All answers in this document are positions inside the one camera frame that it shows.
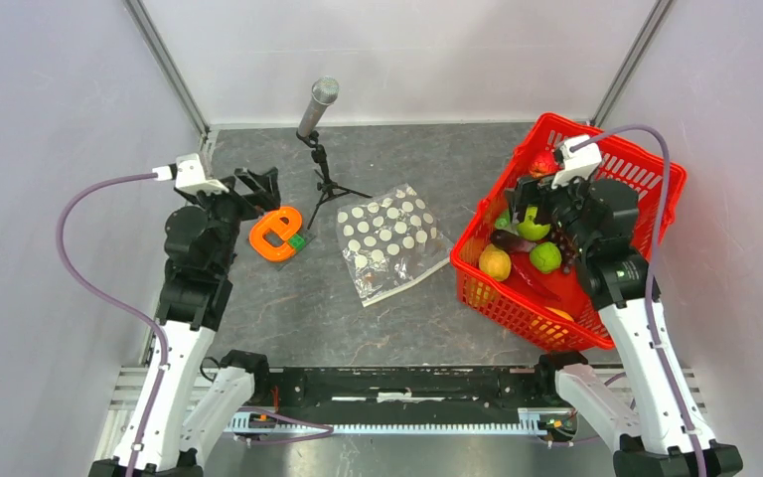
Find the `red plastic basket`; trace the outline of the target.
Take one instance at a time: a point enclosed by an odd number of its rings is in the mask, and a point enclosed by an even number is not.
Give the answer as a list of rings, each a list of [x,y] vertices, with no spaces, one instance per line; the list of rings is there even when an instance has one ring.
[[[590,348],[612,350],[615,345],[602,324],[588,296],[573,272],[540,273],[539,278],[560,297],[559,302],[544,300],[519,292],[508,278],[496,281],[478,267],[481,252],[489,243],[494,220],[507,208],[505,191],[528,173],[534,157],[552,151],[567,137],[596,135],[598,129],[576,123],[547,112],[539,117],[525,140],[498,177],[490,192],[480,201],[474,218],[454,245],[450,259],[456,270],[458,299],[492,321],[525,338],[548,352]],[[639,220],[632,240],[644,257],[651,256],[654,218],[660,199],[664,163],[661,157],[618,136],[599,142],[603,161],[595,173],[598,179],[614,179],[629,185],[639,196]],[[543,323],[547,307],[558,308],[572,315],[573,322],[553,317],[550,326]]]

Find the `orange fruit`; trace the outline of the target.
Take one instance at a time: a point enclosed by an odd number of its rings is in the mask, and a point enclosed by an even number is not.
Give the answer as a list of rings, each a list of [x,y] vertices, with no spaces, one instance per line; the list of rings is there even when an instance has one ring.
[[[554,323],[554,321],[552,320],[553,317],[559,317],[561,320],[567,321],[567,322],[574,321],[574,318],[572,317],[572,315],[565,312],[564,310],[553,308],[553,307],[547,307],[547,310],[549,311],[549,315],[542,317],[543,323],[545,325],[548,325],[548,326],[552,325]]]

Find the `green apple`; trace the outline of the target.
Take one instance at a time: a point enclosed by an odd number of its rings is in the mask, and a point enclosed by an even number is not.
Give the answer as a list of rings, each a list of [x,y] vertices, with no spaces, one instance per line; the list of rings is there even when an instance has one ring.
[[[517,224],[517,232],[525,240],[540,241],[550,233],[551,224],[539,224],[534,221],[537,212],[537,206],[528,206],[524,218]]]
[[[552,273],[561,268],[562,254],[559,247],[550,241],[537,244],[530,252],[532,266],[543,274]]]

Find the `yellow lemon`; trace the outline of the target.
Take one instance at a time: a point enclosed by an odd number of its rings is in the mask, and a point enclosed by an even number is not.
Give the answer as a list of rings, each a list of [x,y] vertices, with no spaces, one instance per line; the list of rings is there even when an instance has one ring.
[[[493,244],[488,244],[481,252],[478,267],[486,275],[499,282],[506,280],[513,269],[510,256]]]

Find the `grey lego base plate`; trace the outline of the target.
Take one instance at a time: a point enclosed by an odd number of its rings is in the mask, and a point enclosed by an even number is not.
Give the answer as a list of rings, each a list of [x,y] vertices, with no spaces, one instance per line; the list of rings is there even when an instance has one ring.
[[[277,269],[283,268],[288,262],[296,258],[308,245],[316,238],[311,232],[298,232],[291,236],[284,244],[287,246],[286,253],[282,256],[282,260],[276,261],[274,266]]]

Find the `purple eggplant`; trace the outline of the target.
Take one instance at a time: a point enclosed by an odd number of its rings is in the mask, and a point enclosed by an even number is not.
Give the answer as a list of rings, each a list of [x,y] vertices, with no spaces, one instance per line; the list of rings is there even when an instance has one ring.
[[[506,253],[530,252],[536,247],[535,241],[522,238],[506,230],[493,230],[490,234],[491,244]]]

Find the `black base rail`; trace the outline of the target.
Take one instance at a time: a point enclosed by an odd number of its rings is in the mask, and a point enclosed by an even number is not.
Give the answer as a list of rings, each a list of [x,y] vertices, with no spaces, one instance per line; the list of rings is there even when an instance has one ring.
[[[283,367],[258,355],[253,396],[230,418],[238,439],[334,435],[520,435],[570,442],[580,417],[547,358],[533,367]]]

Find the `clear dotted zip bag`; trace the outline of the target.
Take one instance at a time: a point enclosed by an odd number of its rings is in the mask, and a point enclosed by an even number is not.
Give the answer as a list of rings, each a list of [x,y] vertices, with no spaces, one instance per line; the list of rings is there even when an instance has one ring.
[[[364,307],[404,291],[450,262],[452,241],[409,184],[338,209],[341,255]]]

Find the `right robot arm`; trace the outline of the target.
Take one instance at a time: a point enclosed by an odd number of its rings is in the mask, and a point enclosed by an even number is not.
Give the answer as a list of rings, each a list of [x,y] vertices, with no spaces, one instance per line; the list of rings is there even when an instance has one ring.
[[[509,211],[551,224],[575,254],[576,279],[609,333],[631,385],[628,407],[582,361],[540,372],[534,393],[569,402],[612,453],[618,476],[734,476],[738,448],[717,441],[703,419],[666,330],[660,290],[633,247],[639,197],[612,179],[524,176],[505,192]]]

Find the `green lego brick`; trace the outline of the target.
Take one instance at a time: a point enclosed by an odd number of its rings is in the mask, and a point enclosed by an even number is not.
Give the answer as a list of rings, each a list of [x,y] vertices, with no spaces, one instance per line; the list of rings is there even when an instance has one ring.
[[[307,245],[307,239],[305,239],[301,234],[295,234],[288,240],[288,244],[294,250],[300,251]]]

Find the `red chili pepper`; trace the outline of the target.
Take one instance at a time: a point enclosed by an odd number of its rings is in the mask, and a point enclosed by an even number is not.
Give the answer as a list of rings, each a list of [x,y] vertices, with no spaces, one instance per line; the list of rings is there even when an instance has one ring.
[[[519,291],[531,293],[538,298],[559,302],[560,297],[551,291],[539,278],[540,273],[531,264],[529,256],[524,253],[510,255],[511,275],[508,281]]]

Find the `green cucumber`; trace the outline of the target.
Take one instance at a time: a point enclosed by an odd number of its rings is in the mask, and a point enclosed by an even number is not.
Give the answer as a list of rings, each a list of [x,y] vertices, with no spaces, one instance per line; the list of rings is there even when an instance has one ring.
[[[494,228],[496,230],[508,231],[512,227],[512,217],[509,209],[504,209],[494,220]]]

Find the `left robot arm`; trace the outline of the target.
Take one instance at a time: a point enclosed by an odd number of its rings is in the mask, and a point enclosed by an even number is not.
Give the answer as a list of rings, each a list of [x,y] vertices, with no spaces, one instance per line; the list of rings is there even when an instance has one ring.
[[[232,292],[229,269],[240,226],[281,204],[278,170],[238,168],[222,179],[197,158],[160,166],[131,181],[171,181],[187,206],[165,223],[167,260],[153,317],[106,296],[145,321],[156,339],[136,408],[111,457],[94,461],[91,476],[201,476],[231,418],[245,403],[272,392],[263,355],[230,351],[205,396],[191,405],[195,380]]]

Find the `dark red grape bunch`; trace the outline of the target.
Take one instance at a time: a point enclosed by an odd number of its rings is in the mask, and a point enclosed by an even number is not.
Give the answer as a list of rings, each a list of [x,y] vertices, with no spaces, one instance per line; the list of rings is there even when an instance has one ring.
[[[577,236],[564,229],[552,228],[547,238],[557,246],[560,252],[561,265],[559,270],[563,274],[569,274],[582,255]]]

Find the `red apple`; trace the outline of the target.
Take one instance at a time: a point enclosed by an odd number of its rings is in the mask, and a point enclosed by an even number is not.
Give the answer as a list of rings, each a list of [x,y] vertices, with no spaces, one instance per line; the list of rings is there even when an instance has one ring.
[[[555,159],[552,151],[542,151],[538,153],[528,168],[528,173],[535,179],[541,179],[555,174],[560,170],[560,165]]]

